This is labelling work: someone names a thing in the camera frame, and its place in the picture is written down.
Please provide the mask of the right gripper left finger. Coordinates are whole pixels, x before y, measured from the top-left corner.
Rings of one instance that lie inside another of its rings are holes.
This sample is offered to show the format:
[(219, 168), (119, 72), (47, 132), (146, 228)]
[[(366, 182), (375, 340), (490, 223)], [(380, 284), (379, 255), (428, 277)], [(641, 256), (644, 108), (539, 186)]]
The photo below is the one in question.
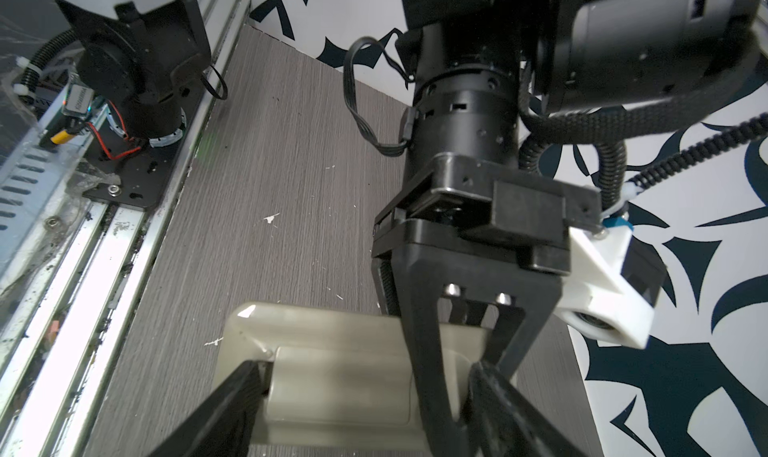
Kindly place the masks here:
[(246, 456), (271, 373), (269, 362), (241, 363), (151, 454)]

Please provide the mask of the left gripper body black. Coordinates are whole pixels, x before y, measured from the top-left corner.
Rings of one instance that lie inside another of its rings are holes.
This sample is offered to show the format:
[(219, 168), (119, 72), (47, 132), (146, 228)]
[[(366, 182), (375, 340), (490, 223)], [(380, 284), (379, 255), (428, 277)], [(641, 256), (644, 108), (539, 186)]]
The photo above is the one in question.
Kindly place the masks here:
[(374, 219), (373, 275), (386, 313), (399, 312), (393, 251), (408, 244), (567, 276), (569, 231), (600, 227), (600, 196), (497, 163), (439, 154), (408, 179)]

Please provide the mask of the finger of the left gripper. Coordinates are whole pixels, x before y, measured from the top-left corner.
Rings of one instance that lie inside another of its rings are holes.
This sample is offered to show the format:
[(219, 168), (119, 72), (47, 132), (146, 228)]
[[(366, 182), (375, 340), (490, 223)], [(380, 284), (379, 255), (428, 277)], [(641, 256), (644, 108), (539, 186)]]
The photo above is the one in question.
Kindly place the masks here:
[(484, 258), (391, 262), (429, 450), (435, 456), (472, 456), (472, 365), (494, 365), (510, 382), (555, 310), (562, 280)]

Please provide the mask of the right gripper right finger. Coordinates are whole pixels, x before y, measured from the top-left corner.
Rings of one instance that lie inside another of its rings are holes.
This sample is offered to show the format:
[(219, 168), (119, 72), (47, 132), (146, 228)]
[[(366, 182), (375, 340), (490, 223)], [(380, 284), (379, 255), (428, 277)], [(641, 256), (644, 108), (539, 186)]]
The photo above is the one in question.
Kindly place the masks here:
[(467, 433), (472, 456), (582, 456), (496, 366), (469, 372)]

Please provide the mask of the white remote control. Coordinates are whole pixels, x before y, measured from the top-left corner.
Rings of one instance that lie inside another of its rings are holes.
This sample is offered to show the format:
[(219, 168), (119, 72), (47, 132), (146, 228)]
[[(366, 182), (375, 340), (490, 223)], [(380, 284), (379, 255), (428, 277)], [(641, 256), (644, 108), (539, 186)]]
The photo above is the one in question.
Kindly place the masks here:
[(253, 442), (428, 451), (399, 319), (248, 302), (226, 320), (213, 383), (267, 363)]

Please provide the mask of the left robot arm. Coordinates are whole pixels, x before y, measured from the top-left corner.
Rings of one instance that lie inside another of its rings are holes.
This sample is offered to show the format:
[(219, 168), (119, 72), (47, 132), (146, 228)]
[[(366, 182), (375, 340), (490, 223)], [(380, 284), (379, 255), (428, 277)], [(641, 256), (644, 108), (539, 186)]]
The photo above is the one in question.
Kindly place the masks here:
[(759, 116), (633, 178), (626, 141), (716, 112), (754, 69), (761, 0), (401, 0), (387, 58), (415, 89), (373, 226), (378, 316), (256, 303), (225, 326), (214, 389), (158, 456), (252, 443), (576, 456), (512, 385), (547, 320), (647, 345), (664, 267), (624, 217), (652, 186), (767, 134)]

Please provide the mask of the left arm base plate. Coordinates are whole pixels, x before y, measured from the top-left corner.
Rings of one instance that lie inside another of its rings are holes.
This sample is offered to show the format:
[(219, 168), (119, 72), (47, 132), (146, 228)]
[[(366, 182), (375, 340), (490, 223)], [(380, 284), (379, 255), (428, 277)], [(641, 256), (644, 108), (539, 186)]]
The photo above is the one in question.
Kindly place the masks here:
[[(181, 93), (187, 127), (197, 113), (203, 93), (204, 90), (200, 84), (185, 88)], [(100, 124), (98, 132), (113, 156), (138, 145), (123, 141), (112, 132), (108, 123)], [(182, 143), (186, 143), (187, 134), (188, 132), (185, 132), (184, 137), (173, 145), (153, 148), (147, 144), (141, 152), (120, 160), (109, 160), (99, 141), (94, 138), (84, 155), (86, 162), (107, 176), (119, 177), (119, 182), (112, 184), (106, 177), (100, 177), (102, 180), (95, 187), (82, 192), (83, 197), (96, 202), (117, 203), (134, 209), (153, 210), (163, 199)], [(109, 191), (110, 185), (119, 187), (118, 191)]]

